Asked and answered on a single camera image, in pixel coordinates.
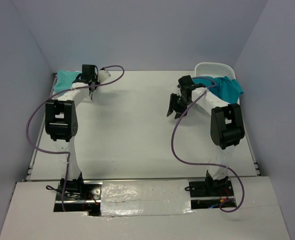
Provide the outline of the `teal t-shirt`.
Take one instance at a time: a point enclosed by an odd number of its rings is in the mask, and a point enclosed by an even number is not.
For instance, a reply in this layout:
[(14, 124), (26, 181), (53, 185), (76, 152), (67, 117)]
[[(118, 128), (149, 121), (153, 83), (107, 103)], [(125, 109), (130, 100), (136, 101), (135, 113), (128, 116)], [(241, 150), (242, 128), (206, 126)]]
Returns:
[(215, 96), (230, 104), (237, 103), (241, 95), (244, 93), (239, 82), (235, 78), (231, 79), (228, 76), (197, 76), (193, 77), (192, 81), (195, 84), (205, 85)]

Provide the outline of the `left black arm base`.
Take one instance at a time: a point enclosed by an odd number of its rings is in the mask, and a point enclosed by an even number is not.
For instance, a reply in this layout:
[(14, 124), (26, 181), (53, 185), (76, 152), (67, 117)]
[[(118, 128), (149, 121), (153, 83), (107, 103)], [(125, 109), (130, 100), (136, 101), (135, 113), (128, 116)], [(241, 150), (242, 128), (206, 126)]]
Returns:
[(61, 200), (64, 192), (64, 200), (92, 200), (98, 203), (101, 199), (102, 185), (99, 183), (86, 183), (82, 175), (78, 179), (65, 180), (61, 178), (57, 187), (47, 185), (48, 191), (54, 191)]

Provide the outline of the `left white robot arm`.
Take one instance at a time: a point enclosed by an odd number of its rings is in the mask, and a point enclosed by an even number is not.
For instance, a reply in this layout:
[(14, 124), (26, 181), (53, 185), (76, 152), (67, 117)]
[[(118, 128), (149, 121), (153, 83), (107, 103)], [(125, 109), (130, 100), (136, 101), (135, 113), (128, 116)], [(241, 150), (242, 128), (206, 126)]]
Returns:
[(97, 66), (84, 64), (72, 86), (58, 98), (45, 103), (45, 131), (53, 140), (61, 163), (60, 187), (73, 199), (82, 198), (86, 192), (75, 150), (75, 136), (79, 128), (76, 108), (95, 90), (91, 85), (99, 83)]

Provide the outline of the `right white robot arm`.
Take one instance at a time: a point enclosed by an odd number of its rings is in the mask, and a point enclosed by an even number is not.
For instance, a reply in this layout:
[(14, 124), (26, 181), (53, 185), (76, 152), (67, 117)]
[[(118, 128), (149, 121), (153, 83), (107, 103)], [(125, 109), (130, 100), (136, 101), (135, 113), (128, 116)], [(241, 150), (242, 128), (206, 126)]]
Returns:
[(206, 163), (206, 192), (217, 195), (223, 188), (220, 180), (231, 171), (229, 162), (235, 147), (245, 137), (245, 128), (238, 99), (243, 93), (235, 80), (228, 77), (190, 75), (178, 80), (178, 93), (170, 95), (167, 115), (181, 121), (193, 106), (199, 106), (210, 115), (210, 138), (218, 149), (217, 157)]

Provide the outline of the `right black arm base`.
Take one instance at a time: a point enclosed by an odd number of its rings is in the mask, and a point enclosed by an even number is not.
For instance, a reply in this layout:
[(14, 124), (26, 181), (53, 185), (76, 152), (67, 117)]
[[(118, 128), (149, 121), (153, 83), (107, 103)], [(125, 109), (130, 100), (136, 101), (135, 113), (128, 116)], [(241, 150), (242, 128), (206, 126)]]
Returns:
[(189, 192), (192, 198), (220, 197), (222, 199), (225, 197), (228, 199), (234, 195), (232, 183), (228, 176), (214, 179), (208, 171), (204, 180), (190, 181), (184, 190)]

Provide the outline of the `light mint t-shirt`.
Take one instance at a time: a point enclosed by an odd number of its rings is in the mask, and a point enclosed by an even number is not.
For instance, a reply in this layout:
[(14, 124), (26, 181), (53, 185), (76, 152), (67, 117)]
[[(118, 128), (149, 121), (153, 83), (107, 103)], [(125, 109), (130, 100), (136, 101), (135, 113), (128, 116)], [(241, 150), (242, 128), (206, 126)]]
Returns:
[(57, 81), (53, 87), (55, 93), (60, 91), (70, 89), (72, 87), (73, 81), (80, 74), (80, 71), (65, 71), (59, 70), (57, 74)]

